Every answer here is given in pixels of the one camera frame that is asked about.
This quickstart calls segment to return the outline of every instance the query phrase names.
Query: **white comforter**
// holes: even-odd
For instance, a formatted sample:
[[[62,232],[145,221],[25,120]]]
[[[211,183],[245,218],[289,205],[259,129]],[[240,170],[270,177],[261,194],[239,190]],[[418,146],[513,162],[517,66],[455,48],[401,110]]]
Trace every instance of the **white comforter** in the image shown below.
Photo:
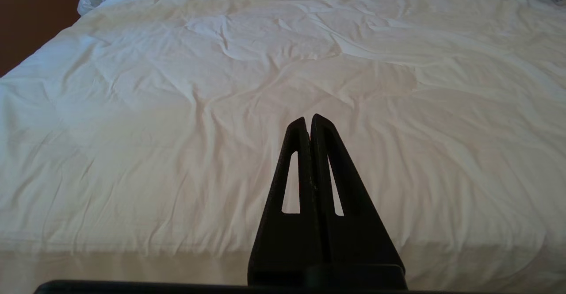
[[[411,289],[560,292],[565,76],[549,0],[107,0],[0,79],[0,292],[245,284],[315,113]]]

